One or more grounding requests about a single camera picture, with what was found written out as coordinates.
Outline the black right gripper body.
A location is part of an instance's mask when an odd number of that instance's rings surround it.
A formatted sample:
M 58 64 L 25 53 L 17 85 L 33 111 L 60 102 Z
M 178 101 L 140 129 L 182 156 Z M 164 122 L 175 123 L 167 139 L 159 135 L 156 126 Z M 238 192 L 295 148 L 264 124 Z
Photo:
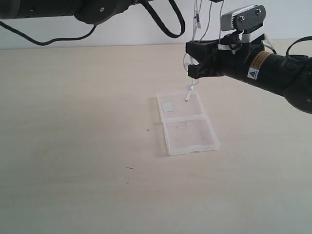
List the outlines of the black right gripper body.
M 243 43 L 238 33 L 225 35 L 222 45 L 230 45 L 232 50 L 219 50 L 216 56 L 217 71 L 224 76 L 237 79 L 244 83 L 254 84 L 258 78 L 259 68 L 254 68 L 254 60 L 265 50 L 262 34 L 249 43 Z

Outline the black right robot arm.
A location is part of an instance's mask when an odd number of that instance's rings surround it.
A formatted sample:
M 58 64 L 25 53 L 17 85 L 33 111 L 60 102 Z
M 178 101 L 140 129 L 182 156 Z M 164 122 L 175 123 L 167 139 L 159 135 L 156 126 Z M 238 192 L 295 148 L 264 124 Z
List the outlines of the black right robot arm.
M 244 43 L 238 33 L 221 39 L 189 41 L 186 53 L 197 61 L 188 66 L 194 79 L 228 76 L 284 97 L 296 109 L 312 112 L 312 59 L 281 56 L 265 50 L 264 36 Z

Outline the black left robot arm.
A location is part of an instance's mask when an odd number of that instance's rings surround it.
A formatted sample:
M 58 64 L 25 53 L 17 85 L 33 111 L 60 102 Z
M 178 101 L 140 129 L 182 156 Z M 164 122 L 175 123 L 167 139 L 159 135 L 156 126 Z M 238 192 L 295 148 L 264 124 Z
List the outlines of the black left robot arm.
M 2 20 L 75 16 L 86 24 L 98 25 L 141 4 L 155 22 L 162 22 L 148 0 L 2 0 Z

